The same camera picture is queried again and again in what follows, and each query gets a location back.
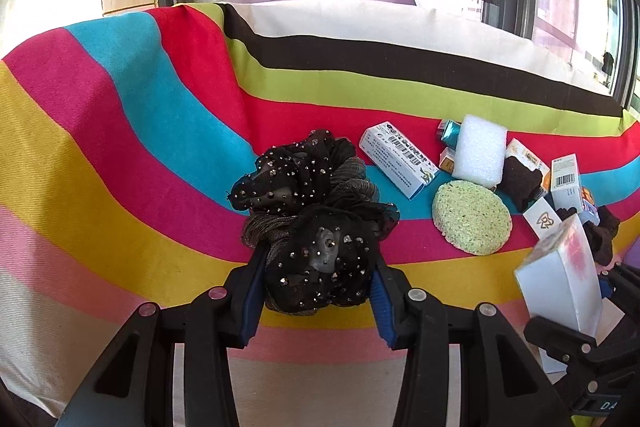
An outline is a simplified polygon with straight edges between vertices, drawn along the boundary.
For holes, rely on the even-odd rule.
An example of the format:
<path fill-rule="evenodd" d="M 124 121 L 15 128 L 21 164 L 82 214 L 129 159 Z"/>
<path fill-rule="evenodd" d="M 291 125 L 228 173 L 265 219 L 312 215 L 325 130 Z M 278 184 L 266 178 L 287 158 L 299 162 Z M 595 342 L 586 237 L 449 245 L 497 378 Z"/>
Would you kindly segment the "white cube box diamond logo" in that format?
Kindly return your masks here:
<path fill-rule="evenodd" d="M 543 197 L 530 205 L 523 212 L 523 217 L 538 239 L 544 239 L 553 233 L 561 223 L 559 216 Z"/>

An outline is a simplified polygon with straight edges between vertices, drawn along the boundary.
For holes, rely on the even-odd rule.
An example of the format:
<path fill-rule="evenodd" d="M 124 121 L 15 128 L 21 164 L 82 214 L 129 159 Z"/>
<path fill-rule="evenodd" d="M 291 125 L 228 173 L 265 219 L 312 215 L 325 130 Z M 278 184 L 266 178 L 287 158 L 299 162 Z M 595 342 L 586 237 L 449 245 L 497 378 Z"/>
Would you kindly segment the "black studded scrunchie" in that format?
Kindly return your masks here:
<path fill-rule="evenodd" d="M 326 129 L 270 147 L 228 199 L 248 214 L 242 242 L 268 248 L 267 307 L 290 315 L 364 303 L 380 244 L 400 219 L 355 145 Z"/>

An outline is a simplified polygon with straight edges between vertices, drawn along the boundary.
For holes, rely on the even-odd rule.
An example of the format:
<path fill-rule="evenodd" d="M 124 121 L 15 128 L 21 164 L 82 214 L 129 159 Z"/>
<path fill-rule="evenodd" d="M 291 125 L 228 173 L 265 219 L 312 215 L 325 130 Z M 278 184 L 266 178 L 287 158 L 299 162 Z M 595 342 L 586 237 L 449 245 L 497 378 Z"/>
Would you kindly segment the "white medicine box red figure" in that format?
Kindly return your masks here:
<path fill-rule="evenodd" d="M 575 154 L 552 160 L 550 193 L 555 209 L 582 211 L 582 186 Z"/>

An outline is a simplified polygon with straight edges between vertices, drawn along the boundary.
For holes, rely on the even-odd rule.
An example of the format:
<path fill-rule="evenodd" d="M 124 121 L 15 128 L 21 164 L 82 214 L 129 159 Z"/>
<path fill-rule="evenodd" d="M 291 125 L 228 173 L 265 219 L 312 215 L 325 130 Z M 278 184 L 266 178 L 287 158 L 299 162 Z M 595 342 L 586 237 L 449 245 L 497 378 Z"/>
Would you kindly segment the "teal shiny small box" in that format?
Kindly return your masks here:
<path fill-rule="evenodd" d="M 454 150 L 457 147 L 460 129 L 460 122 L 445 119 L 438 124 L 436 134 L 442 143 Z"/>

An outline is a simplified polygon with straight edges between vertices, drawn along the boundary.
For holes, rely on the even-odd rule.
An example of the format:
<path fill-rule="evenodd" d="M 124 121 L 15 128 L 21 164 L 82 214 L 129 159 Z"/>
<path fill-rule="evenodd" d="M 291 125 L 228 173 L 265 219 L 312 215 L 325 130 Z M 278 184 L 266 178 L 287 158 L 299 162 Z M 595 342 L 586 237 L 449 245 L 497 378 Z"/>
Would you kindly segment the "rainbow striped tablecloth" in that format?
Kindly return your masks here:
<path fill-rule="evenodd" d="M 437 158 L 474 114 L 639 235 L 639 123 L 522 38 L 413 6 L 197 3 L 32 37 L 1 62 L 1 376 L 60 415 L 140 303 L 188 303 L 250 251 L 232 184 L 268 147 L 388 121 Z"/>

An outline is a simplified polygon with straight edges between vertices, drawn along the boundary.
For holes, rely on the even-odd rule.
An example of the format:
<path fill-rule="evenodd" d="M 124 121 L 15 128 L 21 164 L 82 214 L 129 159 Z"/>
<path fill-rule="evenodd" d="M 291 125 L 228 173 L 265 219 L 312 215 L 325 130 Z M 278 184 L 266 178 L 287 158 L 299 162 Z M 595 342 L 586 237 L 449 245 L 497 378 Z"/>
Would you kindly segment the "dark brown knit sock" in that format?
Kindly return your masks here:
<path fill-rule="evenodd" d="M 508 196 L 516 210 L 524 212 L 542 195 L 542 172 L 530 170 L 514 156 L 506 158 L 503 164 L 502 180 L 498 190 Z"/>
<path fill-rule="evenodd" d="M 613 239 L 620 228 L 620 219 L 616 218 L 606 206 L 596 210 L 599 223 L 586 220 L 579 222 L 582 231 L 577 231 L 577 225 L 568 228 L 567 258 L 576 269 L 582 269 L 586 264 L 585 243 L 588 243 L 591 257 L 597 265 L 606 267 L 613 259 Z"/>

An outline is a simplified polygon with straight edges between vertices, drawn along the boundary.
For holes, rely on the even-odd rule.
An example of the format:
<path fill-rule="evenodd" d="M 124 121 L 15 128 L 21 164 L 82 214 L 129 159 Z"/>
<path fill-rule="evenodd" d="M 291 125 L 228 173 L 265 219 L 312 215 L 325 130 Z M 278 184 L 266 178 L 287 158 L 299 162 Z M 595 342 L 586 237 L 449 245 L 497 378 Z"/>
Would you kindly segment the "white foam block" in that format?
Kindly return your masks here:
<path fill-rule="evenodd" d="M 496 188 L 502 180 L 507 134 L 500 124 L 466 115 L 454 150 L 454 179 Z"/>

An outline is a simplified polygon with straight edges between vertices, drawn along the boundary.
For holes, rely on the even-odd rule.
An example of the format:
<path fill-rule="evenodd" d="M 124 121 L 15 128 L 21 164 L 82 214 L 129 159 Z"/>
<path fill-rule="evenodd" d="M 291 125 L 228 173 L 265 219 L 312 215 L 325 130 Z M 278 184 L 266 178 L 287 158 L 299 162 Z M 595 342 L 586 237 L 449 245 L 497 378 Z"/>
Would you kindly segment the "white box pink flower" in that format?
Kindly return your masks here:
<path fill-rule="evenodd" d="M 602 313 L 598 273 L 582 222 L 567 218 L 514 271 L 531 317 L 593 336 Z"/>

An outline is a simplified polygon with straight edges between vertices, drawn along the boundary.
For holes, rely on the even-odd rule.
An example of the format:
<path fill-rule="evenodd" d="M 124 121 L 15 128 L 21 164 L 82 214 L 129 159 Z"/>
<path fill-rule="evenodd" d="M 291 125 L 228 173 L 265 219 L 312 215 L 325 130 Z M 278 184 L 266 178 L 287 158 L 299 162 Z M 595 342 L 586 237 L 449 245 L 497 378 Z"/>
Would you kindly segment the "white orange tissue pack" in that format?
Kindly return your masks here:
<path fill-rule="evenodd" d="M 536 154 L 518 139 L 512 139 L 506 146 L 506 157 L 515 157 L 523 166 L 530 171 L 539 170 L 542 176 L 540 186 L 544 191 L 549 190 L 550 168 Z"/>

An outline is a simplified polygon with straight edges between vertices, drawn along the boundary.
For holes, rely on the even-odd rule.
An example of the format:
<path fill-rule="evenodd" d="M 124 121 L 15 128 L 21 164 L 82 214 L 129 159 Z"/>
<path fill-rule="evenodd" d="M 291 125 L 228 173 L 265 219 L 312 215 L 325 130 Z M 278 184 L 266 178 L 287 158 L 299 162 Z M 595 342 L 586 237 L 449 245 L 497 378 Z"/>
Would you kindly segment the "green round sponge pad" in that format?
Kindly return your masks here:
<path fill-rule="evenodd" d="M 446 242 L 478 257 L 495 254 L 510 239 L 513 227 L 508 207 L 494 192 L 463 180 L 437 189 L 432 219 Z"/>

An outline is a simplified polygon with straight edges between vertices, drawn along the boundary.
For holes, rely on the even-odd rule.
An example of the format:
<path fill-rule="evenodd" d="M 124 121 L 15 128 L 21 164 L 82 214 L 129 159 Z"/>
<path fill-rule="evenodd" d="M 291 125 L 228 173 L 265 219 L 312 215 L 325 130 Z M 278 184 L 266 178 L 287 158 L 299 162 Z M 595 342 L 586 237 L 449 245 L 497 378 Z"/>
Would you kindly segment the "white green barcode medicine box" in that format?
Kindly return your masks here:
<path fill-rule="evenodd" d="M 408 199 L 439 174 L 434 162 L 389 121 L 363 132 L 359 147 Z"/>

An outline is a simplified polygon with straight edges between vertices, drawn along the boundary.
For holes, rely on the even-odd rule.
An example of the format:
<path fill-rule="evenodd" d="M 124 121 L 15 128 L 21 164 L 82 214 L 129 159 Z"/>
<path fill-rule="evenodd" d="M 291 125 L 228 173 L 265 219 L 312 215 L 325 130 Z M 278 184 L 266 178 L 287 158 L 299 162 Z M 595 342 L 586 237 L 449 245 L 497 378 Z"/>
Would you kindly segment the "red blue 48 box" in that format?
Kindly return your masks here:
<path fill-rule="evenodd" d="M 580 222 L 584 225 L 591 222 L 596 227 L 600 225 L 600 217 L 596 200 L 589 188 L 582 187 L 582 212 L 579 213 Z"/>

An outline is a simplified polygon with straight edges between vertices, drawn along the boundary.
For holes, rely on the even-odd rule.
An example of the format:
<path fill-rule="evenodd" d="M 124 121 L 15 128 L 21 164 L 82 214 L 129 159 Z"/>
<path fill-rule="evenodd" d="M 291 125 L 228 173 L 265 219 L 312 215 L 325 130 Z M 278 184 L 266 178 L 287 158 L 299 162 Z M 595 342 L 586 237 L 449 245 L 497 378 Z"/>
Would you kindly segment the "white gold toothpaste box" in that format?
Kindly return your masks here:
<path fill-rule="evenodd" d="M 446 173 L 454 172 L 454 155 L 456 155 L 456 151 L 451 147 L 446 147 L 445 150 L 442 151 L 439 155 L 438 167 L 440 170 L 445 171 Z"/>

